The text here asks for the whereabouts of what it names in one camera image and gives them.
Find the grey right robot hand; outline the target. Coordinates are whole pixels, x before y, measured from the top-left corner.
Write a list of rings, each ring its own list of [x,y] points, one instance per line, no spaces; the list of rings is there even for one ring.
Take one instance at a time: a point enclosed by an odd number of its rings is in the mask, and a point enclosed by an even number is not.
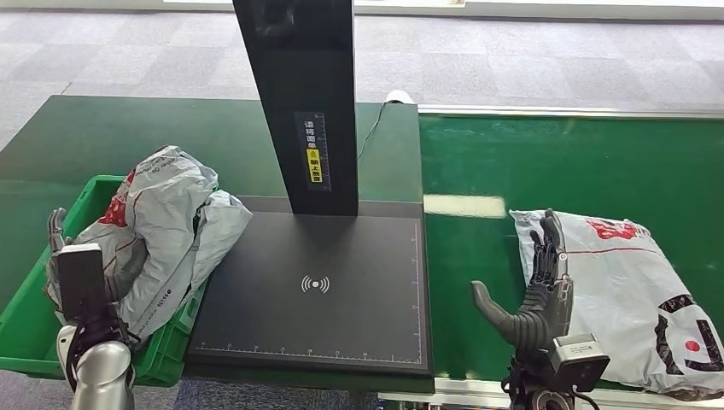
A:
[[[514,314],[489,295],[488,288],[470,283],[474,304],[488,323],[518,350],[546,349],[569,332],[574,284],[568,273],[568,255],[560,219],[548,208],[540,219],[543,234],[530,233],[534,242],[533,270],[523,301]]]

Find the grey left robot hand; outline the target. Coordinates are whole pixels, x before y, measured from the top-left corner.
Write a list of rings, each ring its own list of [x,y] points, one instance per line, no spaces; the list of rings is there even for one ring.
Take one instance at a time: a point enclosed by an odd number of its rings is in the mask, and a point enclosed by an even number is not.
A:
[[[145,241],[129,227],[93,222],[77,237],[64,234],[62,222],[67,215],[64,208],[53,210],[47,221],[50,257],[46,263],[46,284],[43,293],[57,312],[62,310],[61,289],[56,257],[66,245],[96,243],[102,250],[105,293],[111,302],[120,302],[131,290],[140,275],[148,251]]]

